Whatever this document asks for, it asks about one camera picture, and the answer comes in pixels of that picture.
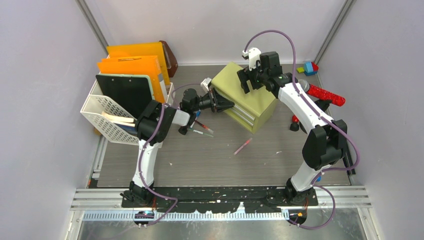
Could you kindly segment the green metal drawer cabinet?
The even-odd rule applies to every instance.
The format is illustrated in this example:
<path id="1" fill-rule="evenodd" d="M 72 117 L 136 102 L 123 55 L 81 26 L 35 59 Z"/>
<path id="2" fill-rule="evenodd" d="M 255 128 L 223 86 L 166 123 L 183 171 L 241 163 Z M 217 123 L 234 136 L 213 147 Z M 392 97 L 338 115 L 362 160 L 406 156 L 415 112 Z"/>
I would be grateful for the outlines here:
<path id="1" fill-rule="evenodd" d="M 264 87 L 244 93 L 237 72 L 243 68 L 228 63 L 212 80 L 217 93 L 234 102 L 234 107 L 225 110 L 231 118 L 255 134 L 273 115 L 278 100 Z"/>

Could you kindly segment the pink highlighter pen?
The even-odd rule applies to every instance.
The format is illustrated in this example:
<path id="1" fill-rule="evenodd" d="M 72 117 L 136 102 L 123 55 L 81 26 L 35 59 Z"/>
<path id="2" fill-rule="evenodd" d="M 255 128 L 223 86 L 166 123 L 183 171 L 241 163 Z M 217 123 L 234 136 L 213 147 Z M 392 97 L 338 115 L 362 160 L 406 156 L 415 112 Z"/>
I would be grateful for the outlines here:
<path id="1" fill-rule="evenodd" d="M 252 137 L 250 137 L 248 140 L 246 140 L 234 153 L 233 155 L 237 155 L 243 148 L 245 148 L 251 141 L 252 141 Z"/>

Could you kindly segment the black clipboard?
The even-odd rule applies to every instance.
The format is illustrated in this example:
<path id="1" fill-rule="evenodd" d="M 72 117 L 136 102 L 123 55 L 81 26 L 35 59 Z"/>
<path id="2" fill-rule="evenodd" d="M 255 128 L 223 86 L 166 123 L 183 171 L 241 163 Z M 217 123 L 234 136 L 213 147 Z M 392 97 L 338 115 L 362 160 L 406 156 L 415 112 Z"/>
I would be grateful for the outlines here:
<path id="1" fill-rule="evenodd" d="M 155 99 L 147 75 L 99 73 L 95 78 L 103 95 L 110 97 L 135 118 Z"/>

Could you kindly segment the Animal Farm blue book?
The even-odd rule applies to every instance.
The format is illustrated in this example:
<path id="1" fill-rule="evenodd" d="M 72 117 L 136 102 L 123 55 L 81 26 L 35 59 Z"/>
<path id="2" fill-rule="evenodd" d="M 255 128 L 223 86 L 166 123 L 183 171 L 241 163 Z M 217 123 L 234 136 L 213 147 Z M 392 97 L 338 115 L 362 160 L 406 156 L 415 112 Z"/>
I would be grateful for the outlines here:
<path id="1" fill-rule="evenodd" d="M 115 125 L 120 127 L 121 129 L 123 129 L 124 131 L 126 131 L 130 135 L 133 135 L 133 136 L 137 135 L 137 131 L 136 131 L 134 126 L 128 126 L 128 125 L 119 124 L 119 123 L 116 123 Z"/>

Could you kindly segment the white plastic file rack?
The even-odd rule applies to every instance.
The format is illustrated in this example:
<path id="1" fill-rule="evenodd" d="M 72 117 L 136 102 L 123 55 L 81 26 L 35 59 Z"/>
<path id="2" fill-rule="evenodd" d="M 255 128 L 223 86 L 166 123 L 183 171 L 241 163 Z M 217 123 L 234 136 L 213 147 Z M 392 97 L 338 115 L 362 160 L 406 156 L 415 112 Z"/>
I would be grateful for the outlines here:
<path id="1" fill-rule="evenodd" d="M 110 142 L 126 145 L 138 145 L 136 135 L 128 134 L 118 127 L 116 121 L 109 121 L 101 115 L 102 112 L 120 117 L 133 117 L 113 99 L 103 95 L 97 80 L 88 94 L 80 113 Z"/>

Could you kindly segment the Nineteen Eighty-Four dark book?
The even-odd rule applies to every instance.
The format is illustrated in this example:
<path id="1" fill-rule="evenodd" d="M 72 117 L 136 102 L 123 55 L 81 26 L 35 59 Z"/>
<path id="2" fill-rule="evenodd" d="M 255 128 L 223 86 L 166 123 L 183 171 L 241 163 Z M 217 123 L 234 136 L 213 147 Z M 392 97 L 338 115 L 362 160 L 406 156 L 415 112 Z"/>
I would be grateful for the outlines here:
<path id="1" fill-rule="evenodd" d="M 135 119 L 132 117 L 116 116 L 116 115 L 108 114 L 105 111 L 103 111 L 101 115 L 104 118 L 108 119 L 110 122 L 115 121 L 115 122 L 129 123 L 129 124 L 135 123 Z"/>

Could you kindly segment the thick orange binder folder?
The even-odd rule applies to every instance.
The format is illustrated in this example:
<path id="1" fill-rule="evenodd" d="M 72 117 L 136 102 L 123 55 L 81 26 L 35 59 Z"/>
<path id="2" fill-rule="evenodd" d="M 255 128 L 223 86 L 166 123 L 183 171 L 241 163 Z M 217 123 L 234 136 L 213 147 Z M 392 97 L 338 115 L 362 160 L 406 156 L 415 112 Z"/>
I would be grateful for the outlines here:
<path id="1" fill-rule="evenodd" d="M 104 58 L 97 63 L 98 69 L 103 74 L 121 75 L 146 75 L 149 76 L 154 99 L 164 103 L 167 100 L 165 80 L 162 75 L 158 57 L 128 56 Z"/>

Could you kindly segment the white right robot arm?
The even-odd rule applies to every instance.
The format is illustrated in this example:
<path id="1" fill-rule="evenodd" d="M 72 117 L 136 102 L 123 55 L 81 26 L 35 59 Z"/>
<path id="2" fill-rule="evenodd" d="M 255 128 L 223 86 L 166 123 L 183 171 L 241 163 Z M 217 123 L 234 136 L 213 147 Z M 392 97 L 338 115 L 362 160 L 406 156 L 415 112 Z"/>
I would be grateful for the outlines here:
<path id="1" fill-rule="evenodd" d="M 285 201 L 299 205 L 311 195 L 319 176 L 344 157 L 347 124 L 327 115 L 306 94 L 293 73 L 283 72 L 275 51 L 262 53 L 253 47 L 244 50 L 242 57 L 248 60 L 248 66 L 239 70 L 237 76 L 244 93 L 265 87 L 293 112 L 307 134 L 301 151 L 303 163 L 284 189 Z"/>

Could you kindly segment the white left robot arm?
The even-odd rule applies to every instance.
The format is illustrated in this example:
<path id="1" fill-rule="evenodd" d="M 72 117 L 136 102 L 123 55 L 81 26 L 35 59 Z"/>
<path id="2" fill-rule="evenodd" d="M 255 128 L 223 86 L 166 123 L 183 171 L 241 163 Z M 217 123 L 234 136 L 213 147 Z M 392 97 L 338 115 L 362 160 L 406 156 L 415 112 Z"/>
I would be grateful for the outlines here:
<path id="1" fill-rule="evenodd" d="M 199 110 L 210 109 L 220 113 L 235 103 L 220 95 L 215 89 L 200 96 L 193 88 L 184 91 L 179 109 L 151 100 L 135 122 L 139 143 L 136 170 L 128 190 L 121 195 L 124 200 L 148 207 L 154 199 L 154 167 L 159 148 L 168 135 L 171 125 L 179 125 L 179 133 L 185 135 L 195 122 Z"/>

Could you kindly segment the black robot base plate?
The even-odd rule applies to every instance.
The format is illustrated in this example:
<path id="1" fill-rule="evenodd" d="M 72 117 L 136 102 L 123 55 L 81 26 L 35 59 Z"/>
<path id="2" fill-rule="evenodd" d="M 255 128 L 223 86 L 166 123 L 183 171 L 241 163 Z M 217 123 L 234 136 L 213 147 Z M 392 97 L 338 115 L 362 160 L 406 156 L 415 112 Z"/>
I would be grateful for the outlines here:
<path id="1" fill-rule="evenodd" d="M 220 187 L 154 187 L 153 191 L 137 186 L 120 193 L 123 208 L 151 208 L 160 213 L 213 214 L 234 213 L 242 207 L 247 213 L 276 213 L 279 207 L 315 207 L 315 190 L 289 200 L 284 187 L 220 186 Z"/>

